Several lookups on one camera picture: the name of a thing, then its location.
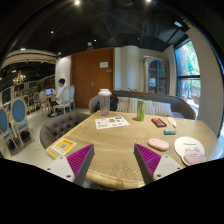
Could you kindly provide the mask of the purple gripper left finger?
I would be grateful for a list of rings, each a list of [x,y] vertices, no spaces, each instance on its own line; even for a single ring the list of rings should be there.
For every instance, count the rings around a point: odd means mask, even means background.
[[[67,157],[59,156],[46,170],[56,176],[82,186],[94,154],[94,145],[91,144]]]

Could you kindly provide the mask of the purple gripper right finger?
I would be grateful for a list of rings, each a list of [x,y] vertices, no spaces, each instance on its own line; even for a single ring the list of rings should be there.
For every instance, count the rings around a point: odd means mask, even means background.
[[[134,155],[145,184],[160,180],[161,178],[182,169],[181,165],[171,156],[160,156],[139,144],[134,145]]]

